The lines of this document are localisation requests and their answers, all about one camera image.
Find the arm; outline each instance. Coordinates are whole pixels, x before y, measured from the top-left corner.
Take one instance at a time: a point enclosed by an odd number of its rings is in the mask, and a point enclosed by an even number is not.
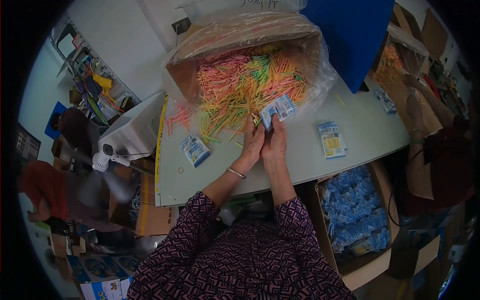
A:
[[[297,197],[293,189],[287,164],[285,163],[285,152],[287,151],[287,131],[285,124],[278,120],[278,115],[272,117],[273,130],[265,139],[262,147],[265,171],[270,181],[274,206],[281,205]]]
[[[41,222],[50,218],[50,204],[44,197],[38,204],[38,209],[35,212],[27,211],[28,220],[30,222]]]
[[[263,126],[256,129],[252,117],[248,117],[243,149],[240,157],[231,165],[233,170],[245,174],[258,161],[264,143],[264,131]],[[193,262],[212,240],[211,227],[219,208],[240,180],[237,174],[226,171],[187,202],[176,225],[133,276],[128,298],[141,299],[146,290],[167,284],[175,269],[187,267]]]
[[[406,85],[414,87],[421,92],[443,127],[452,127],[455,114],[435,96],[429,86],[422,85],[416,78],[410,75],[405,75],[404,82]]]
[[[326,285],[332,297],[354,299],[340,275],[328,264],[318,244],[307,209],[297,197],[285,163],[287,133],[285,125],[272,117],[274,131],[262,148],[265,170],[270,180],[275,205],[278,236],[288,240],[297,256],[300,272],[312,274],[312,285]]]
[[[420,103],[415,96],[407,99],[406,111],[412,118],[413,128],[423,128],[423,115]],[[410,133],[410,149],[408,151],[407,186],[410,193],[417,197],[433,199],[430,164],[423,159],[424,133],[414,131]]]

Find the plastic bag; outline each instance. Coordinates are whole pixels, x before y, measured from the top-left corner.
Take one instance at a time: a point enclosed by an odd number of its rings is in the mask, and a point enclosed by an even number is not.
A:
[[[422,66],[428,62],[430,55],[425,45],[393,23],[388,25],[387,31],[388,40],[396,44],[404,69],[411,75],[419,77]]]
[[[205,58],[276,41],[285,45],[284,51],[306,82],[302,101],[296,103],[292,119],[304,116],[304,111],[315,111],[338,74],[328,61],[320,29],[297,13],[251,12],[218,18],[209,25],[193,24],[185,40],[164,62],[167,93],[179,104],[199,106],[202,92],[197,72]]]

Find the woman's left hand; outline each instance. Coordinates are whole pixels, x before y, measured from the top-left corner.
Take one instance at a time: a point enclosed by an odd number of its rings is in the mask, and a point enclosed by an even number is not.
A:
[[[243,149],[241,151],[239,161],[248,166],[248,169],[260,158],[260,150],[265,141],[265,127],[255,127],[252,115],[247,117],[247,125],[243,136]]]

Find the colorful plastic straw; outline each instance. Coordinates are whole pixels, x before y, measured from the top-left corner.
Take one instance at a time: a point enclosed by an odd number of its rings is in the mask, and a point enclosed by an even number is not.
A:
[[[372,75],[372,80],[378,84],[381,84],[384,78],[390,78],[393,81],[402,78],[402,61],[393,44],[385,46],[377,71]]]
[[[305,93],[303,75],[285,52],[269,45],[206,58],[197,79],[203,93],[201,133],[205,143],[209,141],[205,137],[215,137],[222,129],[233,132],[230,141],[243,132],[248,114],[260,113],[281,95],[299,102]]]
[[[191,107],[185,107],[180,104],[177,104],[172,112],[177,112],[174,116],[165,119],[165,125],[167,126],[167,133],[170,136],[172,130],[178,125],[183,125],[187,132],[190,131],[190,117],[193,115]]]

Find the yellow tape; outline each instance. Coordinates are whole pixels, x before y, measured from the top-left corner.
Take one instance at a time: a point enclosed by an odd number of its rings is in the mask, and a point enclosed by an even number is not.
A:
[[[165,118],[165,110],[167,110],[168,94],[165,94],[163,100],[162,114],[160,115],[160,125],[158,128],[158,138],[156,142],[155,154],[155,197],[160,197],[160,146],[162,142],[163,121]]]

